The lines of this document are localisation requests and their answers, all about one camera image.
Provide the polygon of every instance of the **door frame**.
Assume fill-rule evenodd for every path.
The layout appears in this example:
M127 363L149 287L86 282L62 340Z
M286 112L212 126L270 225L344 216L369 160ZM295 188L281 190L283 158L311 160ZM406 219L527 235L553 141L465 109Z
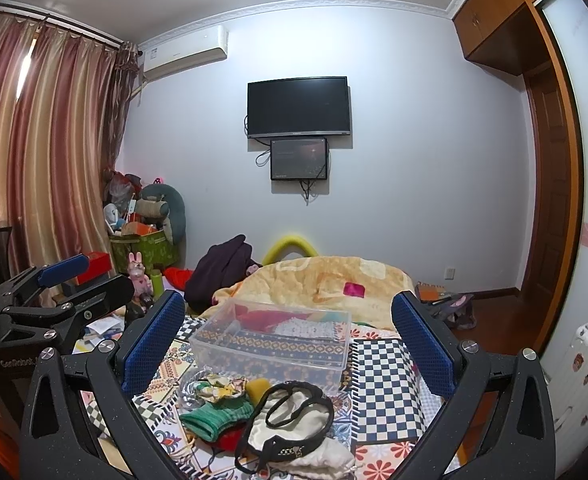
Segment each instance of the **door frame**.
M532 255L534 253L533 249L536 243L536 230L538 228L540 216L539 197L541 186L541 178L539 177L540 150L538 121L536 120L536 112L532 106L529 78L542 72L542 70L549 68L550 64L554 68L554 73L558 81L560 100L562 102L562 107L564 109L565 119L567 122L568 145L570 151L570 214L567 227L567 239L565 241L562 260L560 263L560 272L558 274L558 280L554 288L554 294L534 343L534 350L538 353L541 353L549 342L556 322L558 321L558 317L560 316L565 298L567 297L567 291L569 290L571 277L573 275L576 254L578 253L578 245L580 244L580 230L582 227L584 168L580 123L578 122L578 111L576 108L570 79L554 35L547 25L547 22L542 13L535 7L534 1L536 0L526 0L525 3L529 8L529 11L532 13L536 25L538 25L544 43L547 47L547 50L549 51L550 61L533 69L532 71L523 74L527 88L527 96L530 102L532 122L534 125L534 150L536 153L536 203L534 206L532 240L529 247L529 256L527 259L525 278L523 280L523 286L521 287L522 290L525 290L526 282L531 274Z

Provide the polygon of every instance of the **yellow sponge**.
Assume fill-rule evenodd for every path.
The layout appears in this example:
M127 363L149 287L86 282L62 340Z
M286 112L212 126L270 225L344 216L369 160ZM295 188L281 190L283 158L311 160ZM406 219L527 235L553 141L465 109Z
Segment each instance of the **yellow sponge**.
M270 386L271 384L269 384L269 381L262 377L247 381L247 384L245 384L245 391L250 398L252 406L256 407L258 403L261 402L263 394L269 390Z

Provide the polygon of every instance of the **green storage basket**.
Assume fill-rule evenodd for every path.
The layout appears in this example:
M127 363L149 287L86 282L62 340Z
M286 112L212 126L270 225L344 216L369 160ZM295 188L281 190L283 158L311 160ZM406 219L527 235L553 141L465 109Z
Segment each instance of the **green storage basket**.
M110 244L116 270L123 274L128 273L130 253L141 253L146 274L152 269L165 269L178 261L178 247L167 240L162 230L143 236L110 236Z

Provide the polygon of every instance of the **blue gripper pad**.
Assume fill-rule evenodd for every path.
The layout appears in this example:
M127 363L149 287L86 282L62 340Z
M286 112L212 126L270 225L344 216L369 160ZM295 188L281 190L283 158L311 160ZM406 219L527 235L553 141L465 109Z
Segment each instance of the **blue gripper pad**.
M77 277L89 267L90 259L84 254L77 254L58 264L43 267L39 272L37 283L39 286L50 288L50 286L55 286Z
M133 397L146 391L184 319L183 297L175 290L167 290L144 317L125 330L116 355L124 394Z
M456 389L452 360L403 292L392 300L392 321L429 391L445 399L451 397Z

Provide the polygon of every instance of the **green sock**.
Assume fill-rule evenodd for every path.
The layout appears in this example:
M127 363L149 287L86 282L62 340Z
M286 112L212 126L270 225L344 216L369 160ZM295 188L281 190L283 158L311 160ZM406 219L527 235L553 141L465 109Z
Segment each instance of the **green sock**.
M250 418L253 412L246 396L237 399L222 399L213 404L206 402L200 408L179 415L181 424L207 442L216 442L221 432L241 420Z

